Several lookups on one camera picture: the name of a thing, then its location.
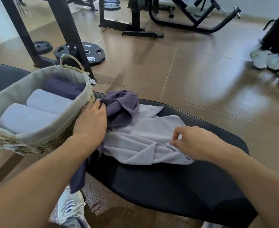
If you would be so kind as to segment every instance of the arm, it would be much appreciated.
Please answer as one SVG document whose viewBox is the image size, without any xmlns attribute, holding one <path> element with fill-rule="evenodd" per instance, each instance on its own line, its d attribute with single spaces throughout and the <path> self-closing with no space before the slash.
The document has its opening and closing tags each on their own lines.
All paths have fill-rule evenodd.
<svg viewBox="0 0 279 228">
<path fill-rule="evenodd" d="M 81 163 L 105 137 L 105 105 L 84 109 L 73 136 L 0 187 L 0 227 L 43 227 Z"/>
<path fill-rule="evenodd" d="M 279 227 L 279 176 L 215 134 L 197 126 L 177 127 L 172 145 L 196 160 L 209 161 L 228 172 L 267 227 Z"/>
</svg>

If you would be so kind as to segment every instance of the dark floor stripe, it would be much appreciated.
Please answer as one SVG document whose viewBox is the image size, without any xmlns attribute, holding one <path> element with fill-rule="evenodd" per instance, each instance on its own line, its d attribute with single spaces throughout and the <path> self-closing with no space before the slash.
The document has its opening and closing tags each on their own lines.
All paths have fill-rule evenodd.
<svg viewBox="0 0 279 228">
<path fill-rule="evenodd" d="M 0 167 L 0 183 L 4 178 L 20 163 L 24 157 L 20 154 L 14 153 L 1 167 Z"/>
</svg>

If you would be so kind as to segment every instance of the crumpled purple towel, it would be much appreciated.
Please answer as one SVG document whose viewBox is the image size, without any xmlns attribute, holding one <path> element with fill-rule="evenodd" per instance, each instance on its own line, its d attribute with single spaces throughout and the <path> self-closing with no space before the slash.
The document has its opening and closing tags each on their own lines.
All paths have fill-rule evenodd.
<svg viewBox="0 0 279 228">
<path fill-rule="evenodd" d="M 108 128 L 130 124 L 139 108 L 137 94 L 126 90 L 111 91 L 102 102 L 106 105 Z"/>
<path fill-rule="evenodd" d="M 85 85 L 75 85 L 59 75 L 48 79 L 43 86 L 43 90 L 71 100 L 76 99 L 84 88 Z"/>
<path fill-rule="evenodd" d="M 101 101 L 106 105 L 107 127 L 126 126 L 131 123 L 132 118 L 139 108 L 139 100 L 137 94 L 126 91 L 111 91 Z M 88 157 L 84 161 L 77 172 L 70 180 L 70 193 L 73 194 L 84 187 L 86 168 L 89 163 Z"/>
</svg>

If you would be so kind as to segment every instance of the person's right arm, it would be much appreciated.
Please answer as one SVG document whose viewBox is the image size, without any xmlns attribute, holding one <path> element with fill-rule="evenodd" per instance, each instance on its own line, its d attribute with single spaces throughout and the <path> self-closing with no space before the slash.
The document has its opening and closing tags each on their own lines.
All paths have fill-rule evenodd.
<svg viewBox="0 0 279 228">
<path fill-rule="evenodd" d="M 279 227 L 279 176 L 274 171 L 197 126 L 175 128 L 171 145 L 188 157 L 224 169 L 259 213 L 263 224 Z"/>
</svg>

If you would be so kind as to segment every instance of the hand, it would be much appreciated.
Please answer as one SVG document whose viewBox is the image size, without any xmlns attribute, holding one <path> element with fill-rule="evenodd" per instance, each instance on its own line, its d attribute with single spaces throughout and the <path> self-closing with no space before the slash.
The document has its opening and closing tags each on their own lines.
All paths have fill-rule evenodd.
<svg viewBox="0 0 279 228">
<path fill-rule="evenodd" d="M 75 122 L 73 136 L 93 152 L 104 140 L 107 129 L 106 106 L 97 99 L 91 109 L 84 106 Z"/>
<path fill-rule="evenodd" d="M 210 131 L 198 126 L 176 127 L 170 144 L 190 158 L 209 162 L 213 162 L 216 157 L 225 155 L 225 151 L 232 146 Z"/>
</svg>

